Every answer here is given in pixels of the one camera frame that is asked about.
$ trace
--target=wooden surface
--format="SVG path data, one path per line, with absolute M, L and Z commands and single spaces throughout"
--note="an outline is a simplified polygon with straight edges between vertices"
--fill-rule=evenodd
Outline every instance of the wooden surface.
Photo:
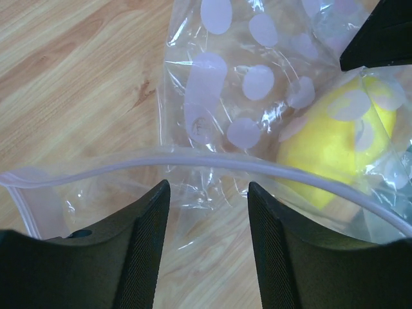
M 0 172 L 157 145 L 172 5 L 0 0 Z M 168 231 L 179 215 L 171 211 Z M 3 188 L 0 228 L 24 232 Z M 172 235 L 155 308 L 261 307 L 244 199 L 201 220 L 188 241 Z

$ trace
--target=polka dot plastic bag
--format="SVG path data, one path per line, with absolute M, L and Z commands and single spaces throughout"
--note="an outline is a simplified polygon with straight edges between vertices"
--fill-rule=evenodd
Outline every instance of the polka dot plastic bag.
M 296 167 L 352 185 L 407 216 L 411 68 L 342 73 L 339 66 L 377 2 L 176 0 L 159 89 L 162 145 Z M 202 214 L 218 206 L 214 196 L 225 195 L 225 182 L 240 196 L 247 192 L 247 182 L 213 169 L 166 173 L 191 192 L 186 209 Z M 370 230 L 382 229 L 383 222 L 331 193 L 276 181 L 273 192 L 287 190 L 289 205 L 307 203 L 342 221 L 362 216 Z M 389 229 L 373 240 L 391 239 Z

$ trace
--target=black object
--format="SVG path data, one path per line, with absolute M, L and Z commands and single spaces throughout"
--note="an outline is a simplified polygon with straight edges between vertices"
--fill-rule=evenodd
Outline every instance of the black object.
M 327 229 L 256 183 L 248 210 L 263 308 L 412 308 L 412 240 L 375 245 Z
M 341 55 L 342 71 L 412 64 L 412 1 L 380 0 Z
M 151 308 L 169 200 L 163 181 L 66 239 L 0 232 L 0 308 Z

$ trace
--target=light brown wooden floor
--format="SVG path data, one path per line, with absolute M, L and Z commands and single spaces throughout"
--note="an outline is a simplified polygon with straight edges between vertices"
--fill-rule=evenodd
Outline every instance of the light brown wooden floor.
M 0 172 L 157 145 L 155 87 L 172 5 L 0 0 Z M 3 188 L 0 228 L 24 232 Z M 180 250 L 168 236 L 154 307 L 261 307 L 244 199 L 194 233 Z

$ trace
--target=yellow ball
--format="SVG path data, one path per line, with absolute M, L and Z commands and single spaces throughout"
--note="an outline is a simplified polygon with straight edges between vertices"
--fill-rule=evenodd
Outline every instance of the yellow ball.
M 395 98 L 391 89 L 376 78 L 365 77 L 362 81 L 371 98 Z M 361 118 L 363 122 L 332 118 L 333 105 L 349 106 L 350 103 L 344 101 L 347 100 L 345 94 L 354 90 L 364 91 L 359 79 L 334 89 L 316 102 L 303 116 L 307 121 L 304 127 L 281 142 L 276 162 L 346 184 L 351 184 L 357 175 L 363 174 L 366 166 L 376 160 L 390 143 L 397 115 L 396 111 L 382 109 L 372 99 L 371 107 Z M 356 128 L 360 123 L 367 124 L 373 134 L 373 141 L 371 139 L 370 144 L 361 150 L 355 148 L 355 136 L 359 133 Z M 319 209 L 335 197 L 332 193 L 301 183 L 278 181 Z

